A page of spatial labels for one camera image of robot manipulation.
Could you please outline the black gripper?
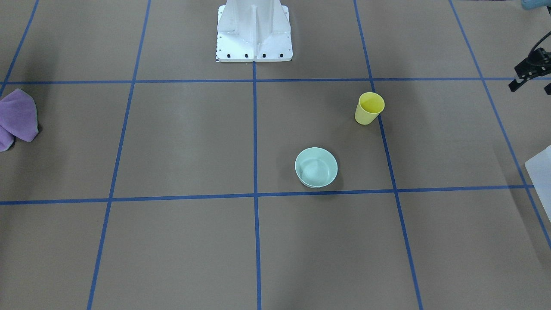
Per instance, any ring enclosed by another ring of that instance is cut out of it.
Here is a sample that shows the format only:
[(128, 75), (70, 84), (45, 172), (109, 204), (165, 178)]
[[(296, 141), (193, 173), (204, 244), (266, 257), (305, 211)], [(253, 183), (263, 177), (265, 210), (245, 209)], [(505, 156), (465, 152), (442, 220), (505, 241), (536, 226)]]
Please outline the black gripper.
[(529, 55), (515, 66), (516, 76), (508, 84), (510, 91), (515, 92), (526, 82), (544, 77), (551, 72), (551, 53), (539, 47), (529, 52)]

